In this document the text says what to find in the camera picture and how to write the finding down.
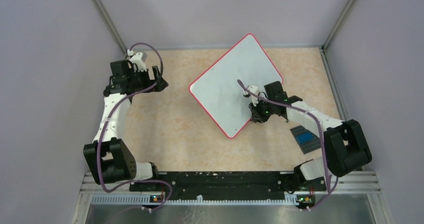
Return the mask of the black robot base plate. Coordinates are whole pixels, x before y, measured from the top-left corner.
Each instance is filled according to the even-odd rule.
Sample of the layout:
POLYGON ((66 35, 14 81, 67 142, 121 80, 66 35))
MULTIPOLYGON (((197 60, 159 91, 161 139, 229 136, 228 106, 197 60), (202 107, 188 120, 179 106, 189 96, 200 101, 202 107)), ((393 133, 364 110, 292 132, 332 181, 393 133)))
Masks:
POLYGON ((289 194, 326 191, 323 178, 305 181, 293 172, 160 172, 154 176, 158 183, 134 183, 131 192, 169 191, 170 200, 193 200, 203 196, 206 200, 283 200, 289 194))

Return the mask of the red-edged whiteboard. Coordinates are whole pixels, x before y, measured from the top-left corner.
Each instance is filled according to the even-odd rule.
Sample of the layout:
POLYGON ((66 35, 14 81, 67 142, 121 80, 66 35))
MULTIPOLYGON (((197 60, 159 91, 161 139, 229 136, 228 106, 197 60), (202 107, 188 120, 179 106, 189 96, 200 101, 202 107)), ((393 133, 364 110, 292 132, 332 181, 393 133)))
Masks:
POLYGON ((230 139, 250 121, 251 100, 243 96, 249 85, 263 88, 283 76, 257 38, 246 34, 189 85, 189 92, 230 139))

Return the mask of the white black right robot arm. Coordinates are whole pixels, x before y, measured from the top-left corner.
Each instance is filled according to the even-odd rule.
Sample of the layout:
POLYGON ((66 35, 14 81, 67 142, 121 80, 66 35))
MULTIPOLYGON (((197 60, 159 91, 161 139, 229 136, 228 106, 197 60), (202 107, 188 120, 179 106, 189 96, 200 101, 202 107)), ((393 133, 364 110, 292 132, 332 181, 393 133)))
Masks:
POLYGON ((242 88, 244 97, 251 99, 248 107, 252 122, 265 123, 272 115, 277 115, 318 137, 321 157, 295 167, 293 184, 297 189, 307 190, 317 178, 324 178, 325 184, 329 184, 331 177, 340 178, 372 161, 372 153, 358 121, 333 118, 298 96, 288 96, 279 81, 264 86, 264 97, 260 96, 257 86, 242 88))

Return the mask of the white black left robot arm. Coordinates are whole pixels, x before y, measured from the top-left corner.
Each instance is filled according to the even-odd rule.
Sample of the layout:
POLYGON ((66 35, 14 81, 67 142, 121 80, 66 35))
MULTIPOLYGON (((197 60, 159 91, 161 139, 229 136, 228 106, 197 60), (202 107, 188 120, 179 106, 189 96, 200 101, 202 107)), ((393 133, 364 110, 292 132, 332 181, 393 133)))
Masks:
POLYGON ((137 94, 161 92, 168 83, 164 67, 153 66, 153 77, 129 60, 110 63, 111 76, 103 91, 104 109, 97 134, 84 145, 83 155, 96 184, 134 179, 137 163, 123 141, 127 112, 137 94))

